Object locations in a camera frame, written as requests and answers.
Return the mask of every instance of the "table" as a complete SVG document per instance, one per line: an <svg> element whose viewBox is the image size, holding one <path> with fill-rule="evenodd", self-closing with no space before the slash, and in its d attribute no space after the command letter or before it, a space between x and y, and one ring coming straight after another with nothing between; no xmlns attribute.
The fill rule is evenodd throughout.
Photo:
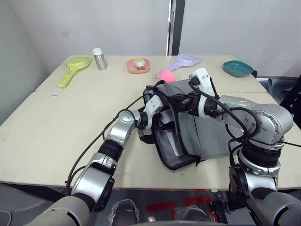
<svg viewBox="0 0 301 226"><path fill-rule="evenodd" d="M142 94L145 85L156 83L155 73L175 61L175 56L140 56L149 59L151 70L130 74L126 63L135 57L107 56L105 71L99 71L93 61L57 97L50 97L67 72L65 64L59 66L1 125L0 182L64 186L73 163L86 146L121 108ZM197 68L205 67L219 95L275 103L253 76L235 78L222 70L222 64L235 57L200 57L204 59L202 63L177 69L176 79L186 79ZM142 101L138 102L132 109L142 105ZM300 143L300 137L301 131L295 125L285 136L292 143ZM101 143L100 139L91 147L78 167L88 162ZM279 188L301 187L300 157L300 149L285 145L280 157ZM155 146L141 142L134 130L114 175L114 187L227 190L228 166L226 157L170 171L159 159Z"/></svg>

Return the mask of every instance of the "toy in pink dish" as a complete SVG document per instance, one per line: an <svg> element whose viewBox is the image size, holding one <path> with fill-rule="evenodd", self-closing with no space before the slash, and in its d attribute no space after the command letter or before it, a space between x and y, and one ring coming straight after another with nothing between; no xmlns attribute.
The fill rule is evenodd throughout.
<svg viewBox="0 0 301 226"><path fill-rule="evenodd" d="M151 69L148 59L135 58L127 62L127 70L133 74L146 73Z"/></svg>
<svg viewBox="0 0 301 226"><path fill-rule="evenodd" d="M174 77L174 74L168 70L168 69L163 69L159 76L158 76L158 79L160 80L164 80L166 81L167 83L170 83L170 82L174 82L175 81L175 77Z"/></svg>

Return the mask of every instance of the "gray wall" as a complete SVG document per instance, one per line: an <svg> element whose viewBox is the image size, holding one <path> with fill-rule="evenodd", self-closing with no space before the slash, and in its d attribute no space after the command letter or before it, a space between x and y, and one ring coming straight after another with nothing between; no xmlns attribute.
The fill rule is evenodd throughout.
<svg viewBox="0 0 301 226"><path fill-rule="evenodd" d="M187 0L180 52L234 55L259 76L301 74L300 0Z"/></svg>
<svg viewBox="0 0 301 226"><path fill-rule="evenodd" d="M0 125L48 76L6 0L0 0Z"/></svg>
<svg viewBox="0 0 301 226"><path fill-rule="evenodd" d="M169 0L8 0L53 72L68 56L165 55Z"/></svg>

